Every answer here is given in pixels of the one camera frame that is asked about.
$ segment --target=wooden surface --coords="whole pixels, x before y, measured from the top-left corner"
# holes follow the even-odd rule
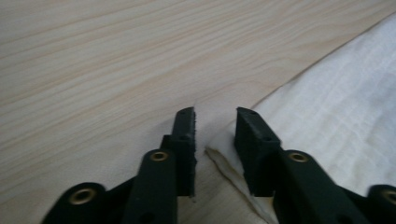
[[[235,118],[396,10],[394,1],[0,2],[0,223],[108,189],[195,105],[196,203],[179,223],[264,223],[204,153]]]

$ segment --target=table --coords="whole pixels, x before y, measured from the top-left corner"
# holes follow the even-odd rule
[[[196,198],[179,223],[265,223],[205,144],[394,1],[11,1],[0,3],[0,223],[39,223],[81,182],[134,176],[197,113]]]

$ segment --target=white cloth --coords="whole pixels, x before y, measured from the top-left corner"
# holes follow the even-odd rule
[[[396,14],[253,109],[282,140],[283,148],[314,156],[338,185],[364,196],[375,184],[396,186]],[[259,215],[277,223],[271,199],[248,193],[233,147],[234,129],[232,123],[206,151]]]

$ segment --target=towel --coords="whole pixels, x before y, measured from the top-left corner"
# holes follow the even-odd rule
[[[396,186],[396,14],[252,109],[283,148],[314,156],[339,186],[364,196],[372,185]],[[206,152],[257,213],[267,223],[277,223],[272,198],[248,192],[234,132],[233,122],[209,142]]]

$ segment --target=fabric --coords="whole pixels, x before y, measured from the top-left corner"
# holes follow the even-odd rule
[[[396,15],[358,36],[254,108],[285,149],[316,158],[340,186],[366,196],[396,186]],[[206,152],[258,214],[277,223],[271,198],[249,195],[233,147],[235,123]]]

